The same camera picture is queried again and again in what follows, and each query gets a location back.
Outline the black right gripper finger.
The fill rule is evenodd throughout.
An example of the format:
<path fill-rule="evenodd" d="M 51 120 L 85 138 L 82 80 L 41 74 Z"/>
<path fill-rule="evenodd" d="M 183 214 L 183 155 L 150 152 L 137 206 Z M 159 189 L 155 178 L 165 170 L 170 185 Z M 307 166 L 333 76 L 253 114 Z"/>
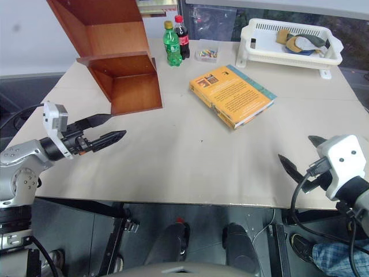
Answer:
<path fill-rule="evenodd" d="M 297 167 L 295 164 L 293 164 L 288 158 L 285 156 L 278 154 L 278 158 L 284 168 L 284 170 L 287 172 L 287 174 L 296 182 L 300 183 L 304 179 L 304 176 L 298 172 Z"/>
<path fill-rule="evenodd" d="M 323 137 L 320 137 L 320 136 L 315 136 L 315 135 L 308 136 L 308 139 L 311 141 L 312 145 L 316 149 L 321 149 L 322 146 L 324 145 L 324 143 L 327 142 L 326 138 L 323 138 Z"/>

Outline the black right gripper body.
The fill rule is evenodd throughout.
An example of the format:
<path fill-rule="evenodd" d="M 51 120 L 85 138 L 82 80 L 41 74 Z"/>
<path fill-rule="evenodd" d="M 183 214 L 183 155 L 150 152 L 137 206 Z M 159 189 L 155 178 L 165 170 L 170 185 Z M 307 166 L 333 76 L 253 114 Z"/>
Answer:
<path fill-rule="evenodd" d="M 302 185 L 302 191 L 304 193 L 309 193 L 315 188 L 320 187 L 324 191 L 329 187 L 329 172 L 325 172 L 317 176 L 313 181 L 306 180 Z"/>

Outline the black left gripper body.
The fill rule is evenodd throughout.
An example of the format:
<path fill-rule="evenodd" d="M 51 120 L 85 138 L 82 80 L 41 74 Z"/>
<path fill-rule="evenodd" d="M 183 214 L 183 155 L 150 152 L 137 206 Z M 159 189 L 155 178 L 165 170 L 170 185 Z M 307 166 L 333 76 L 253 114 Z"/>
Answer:
<path fill-rule="evenodd" d="M 73 155 L 83 155 L 92 151 L 92 143 L 84 137 L 84 130 L 91 128 L 88 120 L 79 120 L 67 125 L 66 131 L 62 132 L 62 142 Z"/>

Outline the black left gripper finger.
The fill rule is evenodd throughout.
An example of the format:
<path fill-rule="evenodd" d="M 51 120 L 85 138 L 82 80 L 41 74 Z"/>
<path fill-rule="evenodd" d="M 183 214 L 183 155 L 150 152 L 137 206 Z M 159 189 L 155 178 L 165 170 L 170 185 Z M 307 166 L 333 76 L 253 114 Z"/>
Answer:
<path fill-rule="evenodd" d="M 112 117 L 111 114 L 95 114 L 75 122 L 78 129 L 95 128 L 102 125 Z"/>
<path fill-rule="evenodd" d="M 109 132 L 105 135 L 100 136 L 98 139 L 91 142 L 91 150 L 97 152 L 110 145 L 117 143 L 127 133 L 126 130 Z"/>

